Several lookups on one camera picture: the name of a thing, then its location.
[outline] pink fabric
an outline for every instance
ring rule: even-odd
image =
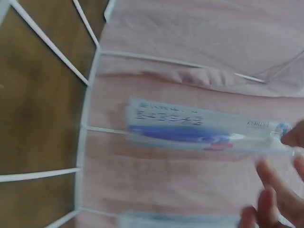
[[[117,0],[101,45],[268,78],[304,50],[303,8],[301,0]]]
[[[101,56],[88,125],[124,129],[124,109],[132,97],[297,122],[304,113],[303,6],[299,0],[117,0],[102,49],[212,68]],[[140,148],[122,135],[89,132],[83,206],[113,213],[238,214],[242,206],[255,204],[262,188],[256,158]],[[304,196],[290,158],[269,159]]]
[[[75,217],[76,228],[116,228],[115,217],[81,211]]]

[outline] hand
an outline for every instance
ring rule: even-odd
[[[304,121],[283,136],[281,142],[292,147],[304,147]],[[293,163],[304,181],[304,158],[296,156]],[[242,210],[238,228],[253,228],[255,222],[261,228],[288,228],[278,221],[277,208],[296,228],[304,228],[304,199],[283,183],[267,161],[260,160],[256,171],[265,189],[259,195],[257,209],[249,206]]]

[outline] white wire rack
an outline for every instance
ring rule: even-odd
[[[108,5],[106,11],[104,12],[105,18],[109,21],[110,14],[114,7],[116,0],[110,0],[110,5]],[[96,51],[94,55],[94,59],[92,62],[89,79],[86,79],[77,68],[68,60],[68,58],[56,47],[56,45],[51,41],[51,39],[43,32],[43,30],[36,24],[36,22],[30,17],[30,15],[23,9],[23,7],[18,3],[17,0],[0,0],[0,26],[5,18],[5,15],[10,7],[13,7],[16,12],[26,21],[26,23],[35,31],[35,33],[50,47],[50,49],[69,67],[74,74],[81,79],[81,81],[87,86],[85,92],[85,101],[81,116],[81,129],[79,132],[79,141],[78,141],[78,149],[77,149],[77,160],[76,160],[76,168],[72,169],[64,169],[64,170],[55,170],[55,171],[45,171],[45,172],[35,172],[35,173],[24,173],[24,174],[12,174],[12,175],[0,175],[0,182],[8,182],[8,181],[22,181],[22,180],[30,180],[37,178],[46,178],[51,176],[65,175],[68,173],[75,173],[75,209],[74,211],[68,213],[64,217],[54,221],[49,224],[46,228],[58,228],[63,225],[65,222],[69,221],[71,218],[76,216],[80,211],[87,211],[95,214],[106,215],[111,217],[117,217],[117,214],[111,214],[103,211],[98,211],[89,208],[81,207],[81,189],[82,189],[82,178],[83,178],[83,165],[84,165],[84,153],[85,153],[85,143],[86,143],[86,135],[87,131],[99,131],[99,132],[107,132],[107,133],[116,133],[116,134],[124,134],[124,131],[115,130],[115,129],[107,129],[107,128],[99,128],[93,126],[87,126],[89,107],[91,102],[91,92],[95,79],[95,74],[97,71],[98,64],[100,63],[100,57],[102,55],[110,55],[110,56],[118,56],[118,57],[130,57],[130,58],[138,58],[143,60],[151,60],[151,61],[159,61],[177,65],[184,65],[189,67],[198,67],[198,68],[206,68],[207,66],[179,61],[176,59],[168,59],[161,57],[154,57],[148,55],[141,55],[136,53],[129,52],[117,52],[110,50],[101,50],[99,46],[98,39],[93,33],[92,28],[86,16],[78,2],[78,0],[73,0],[76,10],[78,11],[88,33],[90,34],[92,40],[96,45]],[[254,77],[240,75],[234,73],[235,75],[253,80],[256,82],[264,83],[265,81],[256,79]]]

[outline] plastic packaging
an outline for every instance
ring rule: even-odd
[[[279,221],[294,227],[282,215]],[[127,211],[119,217],[119,228],[235,228],[240,220],[239,215],[172,215],[140,211]]]
[[[204,109],[134,99],[127,108],[129,141],[185,150],[289,153],[280,138],[291,125]]]

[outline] wooden floor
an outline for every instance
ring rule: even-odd
[[[19,3],[88,77],[96,48],[72,1]],[[105,1],[80,4],[99,38]],[[13,8],[0,26],[0,52],[0,175],[75,167],[86,85]],[[74,209],[74,174],[0,183],[0,202],[0,227],[44,227]]]

